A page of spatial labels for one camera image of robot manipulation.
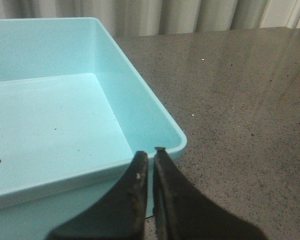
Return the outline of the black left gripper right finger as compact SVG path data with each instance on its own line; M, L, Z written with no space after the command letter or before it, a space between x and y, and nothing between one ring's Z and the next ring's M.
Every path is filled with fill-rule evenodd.
M160 240L265 240L255 225L218 206L178 170L164 147L156 148L153 214Z

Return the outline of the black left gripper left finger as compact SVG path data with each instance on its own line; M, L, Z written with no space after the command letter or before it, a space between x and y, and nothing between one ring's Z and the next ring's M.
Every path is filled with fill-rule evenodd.
M148 201L148 155L137 151L122 177L95 204L57 226L48 240L142 240Z

